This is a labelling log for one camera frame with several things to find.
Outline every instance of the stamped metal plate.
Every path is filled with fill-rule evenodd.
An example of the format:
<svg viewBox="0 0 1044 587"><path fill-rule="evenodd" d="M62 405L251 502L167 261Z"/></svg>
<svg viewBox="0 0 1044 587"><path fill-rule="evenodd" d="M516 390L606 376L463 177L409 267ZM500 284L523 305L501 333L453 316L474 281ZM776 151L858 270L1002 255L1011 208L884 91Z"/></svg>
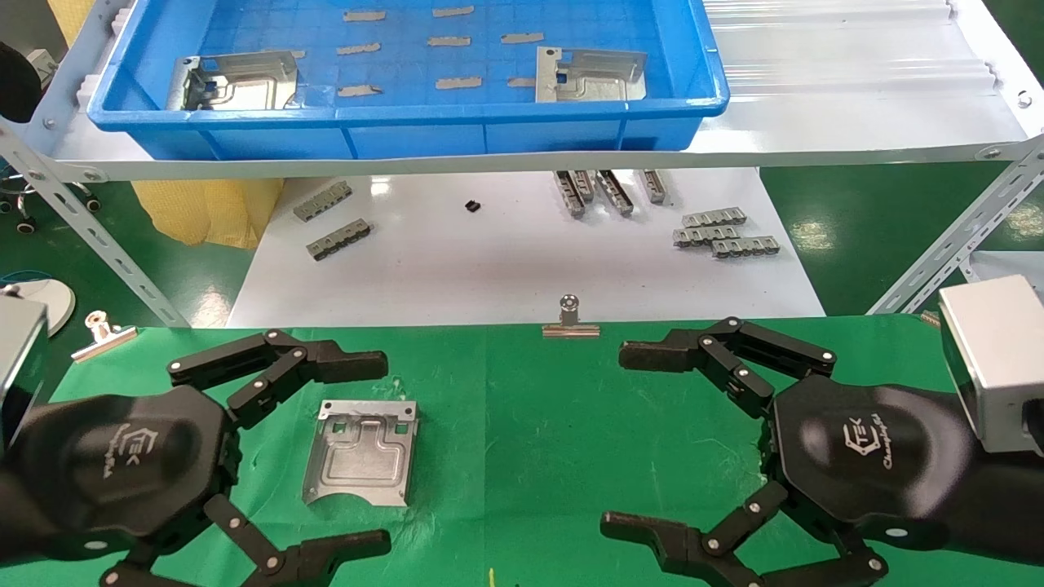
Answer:
<svg viewBox="0 0 1044 587"><path fill-rule="evenodd" d="M167 110L282 110L298 92L292 51L177 60Z"/></svg>
<svg viewBox="0 0 1044 587"><path fill-rule="evenodd" d="M349 494L405 508L417 425L416 401L325 400L305 471L305 503Z"/></svg>
<svg viewBox="0 0 1044 587"><path fill-rule="evenodd" d="M646 53L537 48L537 101L640 100Z"/></svg>

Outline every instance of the sheet metal part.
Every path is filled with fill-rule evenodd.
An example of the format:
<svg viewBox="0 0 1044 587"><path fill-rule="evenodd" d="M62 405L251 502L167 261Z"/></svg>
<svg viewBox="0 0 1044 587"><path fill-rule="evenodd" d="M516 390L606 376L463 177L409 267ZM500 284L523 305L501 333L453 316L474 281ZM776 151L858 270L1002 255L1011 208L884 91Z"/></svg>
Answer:
<svg viewBox="0 0 1044 587"><path fill-rule="evenodd" d="M435 80L436 90L460 90L464 88L478 88L482 85L482 78L478 75L472 77L442 77Z"/></svg>
<svg viewBox="0 0 1044 587"><path fill-rule="evenodd" d="M373 22L387 18L387 10L346 10L345 22Z"/></svg>
<svg viewBox="0 0 1044 587"><path fill-rule="evenodd" d="M309 197L307 202L293 207L293 214L308 221L352 195L348 182L340 181Z"/></svg>
<svg viewBox="0 0 1044 587"><path fill-rule="evenodd" d="M537 101L640 100L647 58L633 51L537 47Z"/></svg>
<svg viewBox="0 0 1044 587"><path fill-rule="evenodd" d="M623 191L623 186L616 179L616 174L611 169L599 169L597 177L598 185L601 186L601 191L606 192L613 208L616 208L621 216L630 216L635 211L635 205L627 196L627 192Z"/></svg>
<svg viewBox="0 0 1044 587"><path fill-rule="evenodd" d="M381 50L380 43L369 43L366 45L349 45L347 47L337 47L338 55L354 55L356 53L373 53L375 51Z"/></svg>
<svg viewBox="0 0 1044 587"><path fill-rule="evenodd" d="M702 229L678 229L673 233L674 246L686 249L689 246L703 246L710 244L714 240L726 240L740 238L739 233L732 227L704 227Z"/></svg>
<svg viewBox="0 0 1044 587"><path fill-rule="evenodd" d="M746 221L746 214L739 208L722 208L720 210L709 210L707 212L696 212L682 216L682 226L688 229L698 229L701 227L719 227L722 225L742 225Z"/></svg>
<svg viewBox="0 0 1044 587"><path fill-rule="evenodd" d="M384 90L380 86L372 84L361 84L359 86L345 86L337 90L337 95L342 98L354 98L357 96L373 96L383 94Z"/></svg>
<svg viewBox="0 0 1044 587"><path fill-rule="evenodd" d="M584 202L594 202L594 180L592 178L592 171L579 170L572 171L573 183L576 184L576 191L584 198Z"/></svg>
<svg viewBox="0 0 1044 587"><path fill-rule="evenodd" d="M471 45L471 37L429 37L429 47L467 47Z"/></svg>
<svg viewBox="0 0 1044 587"><path fill-rule="evenodd" d="M94 343L72 354L72 359L76 362L84 362L138 336L138 329L134 326L127 328L110 326L109 314L101 310L87 314L84 325L91 331Z"/></svg>
<svg viewBox="0 0 1044 587"><path fill-rule="evenodd" d="M181 57L167 110L283 110L298 93L293 51Z"/></svg>
<svg viewBox="0 0 1044 587"><path fill-rule="evenodd" d="M656 169L643 169L642 179L645 180L645 193L649 195L650 204L663 204L667 197L667 188L663 186L663 180Z"/></svg>
<svg viewBox="0 0 1044 587"><path fill-rule="evenodd" d="M319 261L328 257L331 253L340 251L356 240L366 236L372 230L373 227L370 226L370 222L359 218L343 228L333 231L315 242L312 242L306 249L308 250L308 254L311 255L313 259Z"/></svg>
<svg viewBox="0 0 1044 587"><path fill-rule="evenodd" d="M432 8L431 16L436 19L444 19L447 17L462 17L474 11L475 6L460 6L459 8Z"/></svg>
<svg viewBox="0 0 1044 587"><path fill-rule="evenodd" d="M559 301L559 324L545 324L542 328L545 338L597 338L601 327L597 324L580 324L580 299L566 294Z"/></svg>
<svg viewBox="0 0 1044 587"><path fill-rule="evenodd" d="M500 42L504 45L517 45L520 43L537 43L544 40L543 32L513 32L501 34Z"/></svg>
<svg viewBox="0 0 1044 587"><path fill-rule="evenodd" d="M748 238L731 238L711 242L714 257L750 257L752 255L775 255L780 252L780 245L772 236L753 236Z"/></svg>
<svg viewBox="0 0 1044 587"><path fill-rule="evenodd" d="M569 171L555 171L554 181L559 186L559 193L562 195L562 202L565 203L569 215L574 218L583 216L586 210L584 199L580 198L576 184L573 183L572 174Z"/></svg>
<svg viewBox="0 0 1044 587"><path fill-rule="evenodd" d="M419 419L416 401L324 400L302 499L357 495L405 508Z"/></svg>

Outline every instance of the blue plastic tray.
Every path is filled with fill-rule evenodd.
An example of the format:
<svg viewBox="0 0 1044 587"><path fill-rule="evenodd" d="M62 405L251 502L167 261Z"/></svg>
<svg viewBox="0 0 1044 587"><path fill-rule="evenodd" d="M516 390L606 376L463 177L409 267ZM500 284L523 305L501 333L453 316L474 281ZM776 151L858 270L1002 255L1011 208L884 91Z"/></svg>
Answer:
<svg viewBox="0 0 1044 587"><path fill-rule="evenodd" d="M474 6L433 18L433 8ZM346 10L386 10L346 22ZM506 33L543 32L505 45ZM429 37L472 38L429 47ZM379 42L372 53L337 48ZM537 46L648 53L641 100L536 103ZM301 108L165 111L175 60L289 49ZM436 90L443 77L481 76ZM339 97L372 84L380 95ZM88 108L103 131L128 133L153 158L384 159L546 150L680 150L729 101L699 0L138 0Z"/></svg>

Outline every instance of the silver clip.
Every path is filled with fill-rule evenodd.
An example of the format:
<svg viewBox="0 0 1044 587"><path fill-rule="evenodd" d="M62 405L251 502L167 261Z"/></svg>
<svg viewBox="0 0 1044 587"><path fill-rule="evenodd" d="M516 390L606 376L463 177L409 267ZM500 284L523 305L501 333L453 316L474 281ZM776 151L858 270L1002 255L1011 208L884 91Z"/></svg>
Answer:
<svg viewBox="0 0 1044 587"><path fill-rule="evenodd" d="M94 335L94 343L72 354L72 359L76 362L84 362L93 356L100 355L138 335L138 329L134 326L128 328L120 328L119 326L110 327L109 314L101 310L94 310L87 314L87 320L84 321L84 324L91 329L91 334Z"/></svg>
<svg viewBox="0 0 1044 587"><path fill-rule="evenodd" d="M572 294L566 294L560 302L562 312L559 313L559 324L546 324L543 327L545 338L596 338L601 334L597 324L580 324L580 299Z"/></svg>

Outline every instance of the metal clip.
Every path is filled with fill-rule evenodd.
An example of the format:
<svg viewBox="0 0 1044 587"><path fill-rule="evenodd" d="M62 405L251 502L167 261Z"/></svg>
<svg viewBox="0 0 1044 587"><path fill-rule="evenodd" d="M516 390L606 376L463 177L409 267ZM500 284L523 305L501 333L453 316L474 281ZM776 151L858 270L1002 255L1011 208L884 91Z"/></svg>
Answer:
<svg viewBox="0 0 1044 587"><path fill-rule="evenodd" d="M616 208L621 216L630 216L635 211L634 203L627 197L627 192L623 191L623 186L620 185L611 169L598 170L598 184L601 185L601 190L606 192L613 208Z"/></svg>
<svg viewBox="0 0 1044 587"><path fill-rule="evenodd" d="M645 169L642 171L642 178L645 180L645 190L649 194L649 204L663 204L667 197L667 188L663 187L660 173L657 173L656 169Z"/></svg>
<svg viewBox="0 0 1044 587"><path fill-rule="evenodd" d="M594 180L591 179L592 171L573 171L573 182L576 184L576 191L579 192L584 202L594 202Z"/></svg>
<svg viewBox="0 0 1044 587"><path fill-rule="evenodd" d="M554 179L559 182L559 193L562 202L566 204L569 215L579 218L584 215L584 199L580 198L579 190L573 183L573 175L569 171L555 171Z"/></svg>
<svg viewBox="0 0 1044 587"><path fill-rule="evenodd" d="M572 294L566 294L560 302L562 312L559 324L546 324L543 327L545 338L596 338L601 334L597 324L580 324L580 299Z"/></svg>
<svg viewBox="0 0 1044 587"><path fill-rule="evenodd" d="M134 326L120 328L119 326L109 326L109 314L101 310L94 310L87 314L84 324L91 329L94 335L94 344L80 349L72 354L72 359L76 362L100 355L101 353L116 348L123 343L138 335L138 329Z"/></svg>
<svg viewBox="0 0 1044 587"><path fill-rule="evenodd" d="M688 229L698 229L703 227L720 227L721 225L742 225L746 221L746 214L739 208L722 208L720 210L709 210L707 212L696 212L682 216L682 226Z"/></svg>

